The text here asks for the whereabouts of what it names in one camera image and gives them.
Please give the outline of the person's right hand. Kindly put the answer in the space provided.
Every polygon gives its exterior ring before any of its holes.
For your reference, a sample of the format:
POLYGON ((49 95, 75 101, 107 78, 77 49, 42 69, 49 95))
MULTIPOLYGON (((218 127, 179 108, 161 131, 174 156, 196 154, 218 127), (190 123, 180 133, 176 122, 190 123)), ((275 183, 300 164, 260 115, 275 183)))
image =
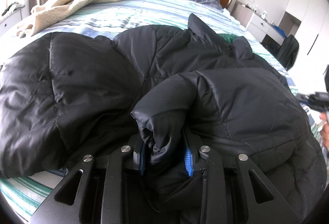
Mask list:
POLYGON ((323 139, 323 145, 326 148, 329 148, 329 125, 328 125, 328 120, 327 116, 325 113, 320 114, 320 119, 324 121, 324 124, 322 126, 322 130, 320 131, 320 134, 323 139))

